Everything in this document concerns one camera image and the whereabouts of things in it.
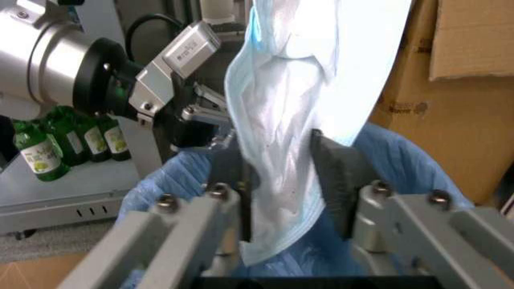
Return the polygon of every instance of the screw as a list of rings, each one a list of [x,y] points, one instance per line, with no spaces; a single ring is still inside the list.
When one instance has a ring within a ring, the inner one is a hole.
[[[179,202],[174,196],[163,194],[157,199],[157,206],[164,211],[173,213],[179,208]]]
[[[437,206],[443,211],[451,208],[451,196],[447,191],[432,190],[427,196],[427,201],[430,205]]]
[[[185,110],[186,110],[186,112],[188,112],[188,113],[193,113],[193,112],[194,112],[194,108],[192,108],[190,105],[189,105],[189,106],[187,106],[187,107],[185,108]]]
[[[229,199],[229,192],[230,187],[225,183],[219,182],[209,191],[209,195],[214,199],[226,201]]]
[[[28,13],[25,11],[20,11],[20,12],[18,12],[18,14],[16,14],[16,16],[18,16],[18,18],[21,18],[21,19],[27,19]]]
[[[374,181],[373,182],[373,193],[379,194],[385,197],[390,197],[392,195],[391,187],[389,184],[383,181]]]
[[[145,110],[151,110],[151,109],[152,109],[152,107],[153,107],[153,104],[151,104],[150,102],[147,102],[147,103],[145,103],[145,104],[143,105],[143,108],[144,108]]]

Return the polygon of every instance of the white cloth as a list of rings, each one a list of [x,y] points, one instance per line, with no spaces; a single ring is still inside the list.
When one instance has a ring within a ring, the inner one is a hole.
[[[254,0],[225,92],[252,192],[245,265],[292,245],[324,203],[308,149],[312,128],[351,145],[389,75],[410,0]]]

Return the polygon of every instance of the blue cloth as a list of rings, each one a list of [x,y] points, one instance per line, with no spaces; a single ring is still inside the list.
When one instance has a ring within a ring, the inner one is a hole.
[[[354,147],[369,159],[379,175],[400,194],[423,194],[437,188],[449,192],[458,207],[473,206],[430,156],[396,133],[366,124]],[[210,165],[208,155],[180,153],[126,195],[118,221],[130,210],[147,210],[163,193],[185,199],[200,196],[201,184],[208,177]],[[359,264],[350,256],[349,241],[339,238],[326,211],[307,234],[286,250],[254,266],[241,265],[234,272],[238,277],[360,274]],[[141,276],[141,271],[133,272],[124,287],[134,287]]]

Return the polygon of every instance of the white label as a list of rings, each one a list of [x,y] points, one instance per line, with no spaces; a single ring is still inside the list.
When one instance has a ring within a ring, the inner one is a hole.
[[[105,143],[105,140],[102,137],[98,126],[88,130],[84,134],[84,138],[93,155],[101,154],[107,150],[107,144]]]
[[[22,150],[21,154],[30,169],[37,174],[48,173],[61,165],[61,159],[48,139]]]
[[[54,149],[55,149],[55,152],[57,153],[57,155],[62,158],[63,157],[63,150],[61,149],[61,147],[59,146],[59,144],[57,143],[57,140],[55,139],[54,135],[53,134],[46,134],[46,136],[48,137],[48,139],[50,140],[50,142],[52,143],[52,145],[54,145]]]
[[[82,146],[82,143],[80,142],[80,139],[78,138],[78,135],[75,131],[66,134],[66,138],[68,138],[68,141],[70,142],[70,145],[72,145],[73,151],[76,154],[80,154],[84,151],[84,147]]]
[[[119,126],[115,126],[104,133],[104,137],[109,145],[109,149],[113,154],[119,154],[127,151],[127,142],[123,138],[122,130]]]

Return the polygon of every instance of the brown cardboard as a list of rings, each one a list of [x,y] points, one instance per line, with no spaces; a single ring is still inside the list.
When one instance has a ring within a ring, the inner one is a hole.
[[[416,2],[370,120],[423,148],[481,204],[514,161],[514,78],[430,82],[437,7],[437,0]]]
[[[0,264],[0,288],[53,289],[85,253]]]
[[[514,1],[440,0],[430,79],[514,75]]]

